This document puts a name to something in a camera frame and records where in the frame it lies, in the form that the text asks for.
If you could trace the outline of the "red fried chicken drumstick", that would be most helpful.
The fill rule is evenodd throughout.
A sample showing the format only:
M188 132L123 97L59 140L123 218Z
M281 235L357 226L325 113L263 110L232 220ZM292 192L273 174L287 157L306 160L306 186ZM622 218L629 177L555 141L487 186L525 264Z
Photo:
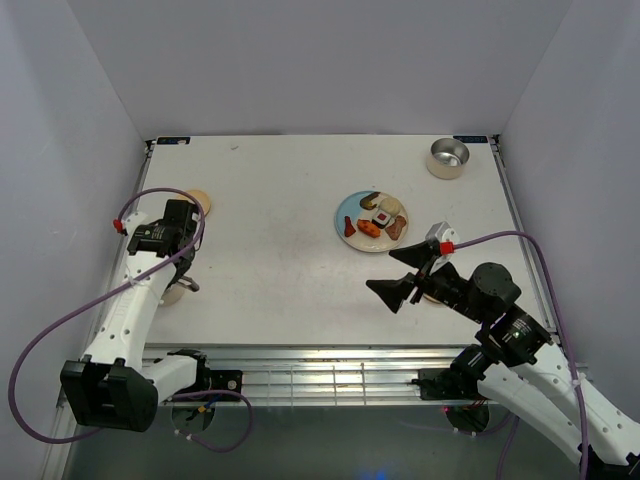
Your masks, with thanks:
M354 227L352 220L349 216L344 217L344 237L349 238L356 233L356 228Z

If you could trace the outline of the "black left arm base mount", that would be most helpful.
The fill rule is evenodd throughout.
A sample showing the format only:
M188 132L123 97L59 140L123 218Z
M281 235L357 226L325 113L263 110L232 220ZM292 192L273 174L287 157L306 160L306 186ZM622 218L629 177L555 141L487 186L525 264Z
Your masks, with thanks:
M216 390L214 394L204 396L205 402L239 402L240 399L230 394L230 391L242 392L244 372L241 370L211 370L204 371L204 386L206 390Z

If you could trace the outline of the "stainless steel slotted tongs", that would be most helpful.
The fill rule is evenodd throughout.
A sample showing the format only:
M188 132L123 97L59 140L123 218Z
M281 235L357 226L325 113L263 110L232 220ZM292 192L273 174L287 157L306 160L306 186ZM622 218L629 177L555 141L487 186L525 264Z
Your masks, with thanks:
M175 277L172 283L174 288L182 288L183 290L197 293L200 291L200 285L190 276L182 274Z

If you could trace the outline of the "white steamed bun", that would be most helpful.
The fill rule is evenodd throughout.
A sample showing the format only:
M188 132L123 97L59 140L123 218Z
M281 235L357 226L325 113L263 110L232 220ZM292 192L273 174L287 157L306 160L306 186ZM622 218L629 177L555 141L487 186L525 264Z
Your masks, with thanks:
M386 197L378 205L380 211L385 212L390 217L397 216L402 210L401 202L395 197Z

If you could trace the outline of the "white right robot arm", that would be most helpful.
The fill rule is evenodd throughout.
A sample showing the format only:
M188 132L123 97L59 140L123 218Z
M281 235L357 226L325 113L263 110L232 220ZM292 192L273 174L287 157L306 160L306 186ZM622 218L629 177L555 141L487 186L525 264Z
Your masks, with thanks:
M580 377L567 344L518 306L520 288L502 265L478 265L469 278L449 262L456 247L429 239L390 251L412 267L397 280L366 285L392 312L429 296L477 323L474 344L417 385L432 398L493 400L561 449L583 479L636 479L639 424Z

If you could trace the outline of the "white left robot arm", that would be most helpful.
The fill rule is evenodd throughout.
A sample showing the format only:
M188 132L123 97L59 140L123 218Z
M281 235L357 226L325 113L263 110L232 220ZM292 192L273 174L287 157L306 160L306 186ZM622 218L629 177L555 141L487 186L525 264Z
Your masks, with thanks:
M183 349L145 365L143 354L153 319L176 290L198 291L187 272L210 205L187 193L167 200L161 218L139 212L114 222L127 240L121 292L114 296L99 332L83 356L60 373L63 393L78 424L144 432L159 404L183 392L205 397L212 376L205 358Z

